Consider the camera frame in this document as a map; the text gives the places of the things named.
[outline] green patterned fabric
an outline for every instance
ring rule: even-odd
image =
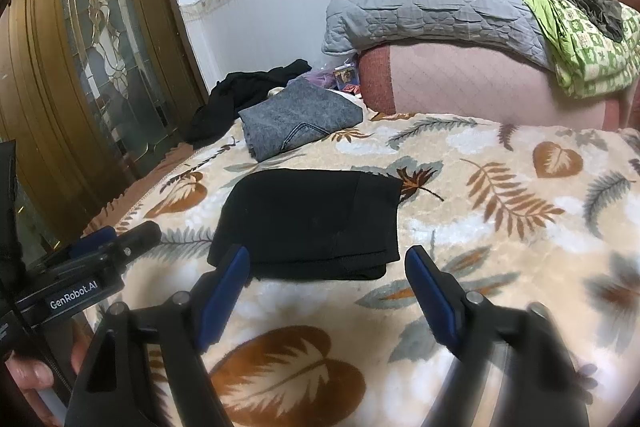
[[[587,98],[624,89],[640,73],[640,13],[622,4],[622,42],[606,38],[567,0],[523,0],[551,43],[558,83]]]

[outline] wooden door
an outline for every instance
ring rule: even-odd
[[[64,243],[180,141],[204,100],[175,0],[12,0],[0,17],[0,135]]]

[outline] quilted pillow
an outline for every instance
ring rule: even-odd
[[[538,22],[522,0],[331,0],[327,7],[325,54],[404,38],[498,47],[552,70]]]

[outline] finger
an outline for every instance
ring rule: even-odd
[[[46,389],[53,385],[53,373],[40,360],[22,359],[15,354],[6,361],[6,367],[18,387],[28,389]]]
[[[60,426],[60,422],[58,421],[58,419],[52,415],[49,408],[42,401],[37,391],[33,391],[33,390],[25,391],[24,397],[27,400],[28,404],[33,409],[33,412],[36,413],[36,415],[38,415],[38,418],[40,418],[43,421],[44,425],[46,425],[47,427],[50,425],[56,426],[56,427],[62,427]]]
[[[91,331],[90,328],[89,331],[84,331],[82,326],[75,320],[73,321],[73,330],[74,347],[71,349],[71,367],[73,367],[76,375],[78,375],[80,373],[82,361],[89,349],[89,344],[91,344],[91,337],[89,334],[93,336],[93,331]]]
[[[74,347],[71,349],[71,367],[73,367],[76,375],[80,373],[80,367],[88,349],[89,346],[81,341],[74,343]]]

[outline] jeans pocket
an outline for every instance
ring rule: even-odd
[[[312,123],[302,122],[295,126],[284,141],[280,152],[286,152],[311,142],[318,141],[325,136],[329,136],[329,132],[322,127],[313,125]]]

